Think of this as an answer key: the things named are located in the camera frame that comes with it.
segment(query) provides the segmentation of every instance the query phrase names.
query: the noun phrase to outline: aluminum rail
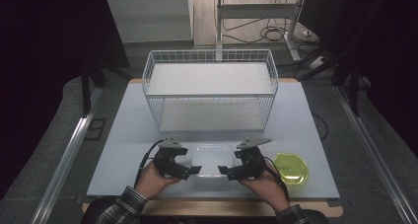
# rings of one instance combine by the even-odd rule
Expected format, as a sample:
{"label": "aluminum rail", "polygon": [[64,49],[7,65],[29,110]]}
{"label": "aluminum rail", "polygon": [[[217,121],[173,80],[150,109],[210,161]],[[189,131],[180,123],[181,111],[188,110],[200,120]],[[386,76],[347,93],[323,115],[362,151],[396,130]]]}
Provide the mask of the aluminum rail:
{"label": "aluminum rail", "polygon": [[102,92],[103,90],[100,88],[96,88],[93,92],[92,109],[85,118],[80,118],[77,127],[74,130],[74,133],[67,145],[67,148],[62,155],[61,161],[59,162],[55,173],[53,174],[52,179],[49,182],[49,185],[46,188],[42,199],[40,200],[31,223],[40,224],[47,222],[58,198],[58,195],[64,186],[65,180],[67,179],[68,173],[71,169],[74,159],[76,158],[77,152],[87,132],[87,129],[89,128],[89,124],[95,115]]}
{"label": "aluminum rail", "polygon": [[403,192],[400,184],[397,182],[396,178],[391,173],[387,164],[385,163],[381,153],[379,152],[378,147],[367,131],[365,125],[363,124],[361,118],[356,116],[350,109],[348,104],[348,97],[345,93],[345,89],[342,86],[335,86],[334,90],[336,91],[341,104],[348,115],[351,123],[353,124],[354,129],[356,130],[358,136],[362,140],[362,144],[369,155],[373,165],[375,166],[376,171],[378,172],[384,187],[386,188],[387,193],[393,201],[397,211],[399,212],[400,217],[402,218],[405,224],[418,224],[417,215],[415,214],[412,206]]}

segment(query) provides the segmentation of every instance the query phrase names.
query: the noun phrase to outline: metal frame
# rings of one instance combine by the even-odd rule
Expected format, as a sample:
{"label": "metal frame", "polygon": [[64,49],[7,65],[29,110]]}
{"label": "metal frame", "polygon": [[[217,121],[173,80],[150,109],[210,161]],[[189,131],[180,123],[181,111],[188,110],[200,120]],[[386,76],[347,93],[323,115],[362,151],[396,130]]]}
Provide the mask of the metal frame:
{"label": "metal frame", "polygon": [[304,0],[298,0],[295,4],[234,4],[222,5],[222,0],[217,4],[216,49],[222,49],[221,26],[224,19],[291,19],[289,31],[283,37],[292,55],[293,61],[301,61],[298,49],[293,42],[295,27],[301,14]]}
{"label": "metal frame", "polygon": [[64,186],[65,180],[67,179],[68,173],[70,172],[71,166],[76,158],[77,152],[87,132],[87,129],[89,128],[90,122],[95,115],[102,92],[103,90],[100,88],[96,88],[96,90],[93,92],[92,109],[86,117],[80,118],[77,127],[74,130],[74,133],[67,145],[67,148],[65,149],[64,154],[62,155],[62,158],[55,170],[55,173],[53,174],[52,179],[49,182],[49,185],[46,188],[42,199],[40,200],[31,223],[40,224],[47,222],[58,198],[58,195]]}
{"label": "metal frame", "polygon": [[396,181],[396,178],[391,173],[389,167],[384,161],[381,153],[379,152],[378,147],[367,131],[365,125],[363,124],[361,118],[356,116],[350,108],[349,99],[345,93],[345,89],[342,86],[335,86],[334,90],[338,95],[340,102],[347,113],[348,118],[353,124],[354,129],[357,132],[357,135],[362,140],[362,144],[366,150],[366,153],[369,155],[372,164],[375,166],[376,171],[381,178],[381,181],[386,188],[387,193],[393,201],[397,211],[399,212],[400,217],[404,223],[416,224],[418,223],[417,216],[415,211],[412,209],[412,206],[406,197],[405,193],[402,190],[400,184]]}

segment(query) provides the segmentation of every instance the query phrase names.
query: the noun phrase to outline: white wall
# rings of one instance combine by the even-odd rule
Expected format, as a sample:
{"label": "white wall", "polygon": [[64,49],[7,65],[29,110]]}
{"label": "white wall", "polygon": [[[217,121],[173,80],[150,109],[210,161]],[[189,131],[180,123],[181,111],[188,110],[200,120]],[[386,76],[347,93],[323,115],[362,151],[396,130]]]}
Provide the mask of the white wall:
{"label": "white wall", "polygon": [[191,40],[188,0],[107,0],[123,43]]}

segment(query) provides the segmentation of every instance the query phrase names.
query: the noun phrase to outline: dark background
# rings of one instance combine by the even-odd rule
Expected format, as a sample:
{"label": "dark background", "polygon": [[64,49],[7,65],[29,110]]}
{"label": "dark background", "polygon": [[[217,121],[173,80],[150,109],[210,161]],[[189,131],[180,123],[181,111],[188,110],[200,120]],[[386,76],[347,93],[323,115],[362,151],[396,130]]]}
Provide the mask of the dark background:
{"label": "dark background", "polygon": [[[384,0],[357,49],[361,73],[372,83],[369,98],[415,154],[417,2]],[[345,0],[335,6],[341,14],[334,29],[325,20],[311,24],[328,50],[337,53],[356,30],[368,0]],[[326,14],[326,9],[335,15],[332,6],[319,13]],[[0,11],[3,197],[47,130],[64,84],[81,74],[83,64],[90,70],[101,68],[98,59],[128,64],[105,0],[0,0]]]}

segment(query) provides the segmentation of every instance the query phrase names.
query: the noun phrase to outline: person's left hand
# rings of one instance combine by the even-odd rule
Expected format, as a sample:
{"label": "person's left hand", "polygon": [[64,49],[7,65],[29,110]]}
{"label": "person's left hand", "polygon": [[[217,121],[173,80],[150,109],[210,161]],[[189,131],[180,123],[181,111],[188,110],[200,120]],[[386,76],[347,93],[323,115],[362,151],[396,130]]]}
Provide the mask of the person's left hand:
{"label": "person's left hand", "polygon": [[179,181],[181,181],[181,179],[175,177],[162,177],[154,165],[154,162],[150,162],[142,171],[141,178],[139,179],[135,190],[142,193],[147,199],[150,199],[163,191],[167,186]]}

